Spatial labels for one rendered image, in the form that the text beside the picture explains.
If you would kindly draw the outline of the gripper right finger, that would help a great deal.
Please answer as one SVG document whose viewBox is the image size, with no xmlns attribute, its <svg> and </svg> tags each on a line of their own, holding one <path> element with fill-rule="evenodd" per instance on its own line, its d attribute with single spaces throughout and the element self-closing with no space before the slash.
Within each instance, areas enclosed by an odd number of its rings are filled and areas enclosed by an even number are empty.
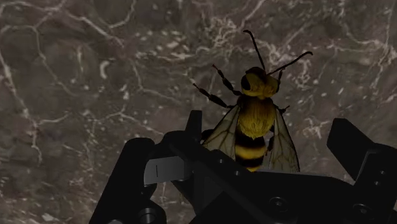
<svg viewBox="0 0 397 224">
<path fill-rule="evenodd" d="M 357 224 L 397 224 L 397 148 L 375 143 L 346 118 L 333 120 L 326 142 L 354 180 L 347 194 Z"/>
</svg>

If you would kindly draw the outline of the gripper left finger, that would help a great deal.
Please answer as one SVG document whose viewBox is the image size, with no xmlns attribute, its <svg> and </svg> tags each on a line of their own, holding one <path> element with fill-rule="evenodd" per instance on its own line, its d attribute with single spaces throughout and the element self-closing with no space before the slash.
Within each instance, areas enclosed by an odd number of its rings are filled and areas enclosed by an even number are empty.
<svg viewBox="0 0 397 224">
<path fill-rule="evenodd" d="M 172 181 L 193 206 L 198 224 L 202 206 L 194 201 L 191 165 L 150 138 L 128 140 L 88 224 L 166 224 L 163 208 L 151 200 L 157 184 Z"/>
</svg>

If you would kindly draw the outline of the yellow black bee figure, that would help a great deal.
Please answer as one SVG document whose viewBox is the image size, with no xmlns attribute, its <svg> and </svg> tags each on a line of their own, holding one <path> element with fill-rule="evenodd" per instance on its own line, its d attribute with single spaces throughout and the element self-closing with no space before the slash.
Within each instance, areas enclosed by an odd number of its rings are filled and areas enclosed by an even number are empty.
<svg viewBox="0 0 397 224">
<path fill-rule="evenodd" d="M 277 68 L 278 77 L 274 78 L 265 65 L 252 67 L 241 78 L 240 90 L 235 90 L 223 72 L 217 70 L 224 86 L 238 99 L 234 105 L 227 105 L 218 96 L 198 89 L 211 102 L 228 110 L 215 128 L 202 132 L 202 146 L 222 151 L 251 172 L 299 172 L 296 148 L 283 118 L 286 110 L 272 100 L 280 90 L 285 68 Z"/>
</svg>

